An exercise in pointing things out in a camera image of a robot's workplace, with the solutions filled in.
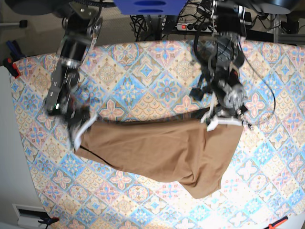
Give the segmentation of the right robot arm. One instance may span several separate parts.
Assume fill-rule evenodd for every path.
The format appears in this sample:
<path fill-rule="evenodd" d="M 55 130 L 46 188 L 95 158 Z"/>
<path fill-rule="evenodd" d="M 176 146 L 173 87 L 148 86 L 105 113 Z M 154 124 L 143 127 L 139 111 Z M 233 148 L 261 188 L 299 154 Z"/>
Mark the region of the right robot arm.
<path fill-rule="evenodd" d="M 44 100 L 44 109 L 46 114 L 59 118 L 67 125 L 71 145 L 78 150 L 82 134 L 97 117 L 90 115 L 88 102 L 81 104 L 76 101 L 79 70 L 96 43 L 102 19 L 101 9 L 90 8 L 85 0 L 73 0 L 65 6 L 67 12 L 62 19 L 65 35 L 56 52 L 58 62 L 51 74 L 51 86 Z"/>

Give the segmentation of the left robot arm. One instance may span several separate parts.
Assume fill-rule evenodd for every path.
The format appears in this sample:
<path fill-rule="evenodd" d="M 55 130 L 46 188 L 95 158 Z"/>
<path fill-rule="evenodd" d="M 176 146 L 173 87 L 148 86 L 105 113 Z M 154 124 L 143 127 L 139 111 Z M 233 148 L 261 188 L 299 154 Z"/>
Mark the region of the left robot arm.
<path fill-rule="evenodd" d="M 201 123 L 207 131 L 218 125 L 247 126 L 252 129 L 244 114 L 247 94 L 239 79 L 239 69 L 245 56 L 240 42 L 245 39 L 245 8 L 234 0 L 214 0 L 211 5 L 213 40 L 198 48 L 200 31 L 193 41 L 193 52 L 201 65 L 201 76 L 190 96 L 200 101 L 211 94 L 209 110 L 202 116 Z"/>

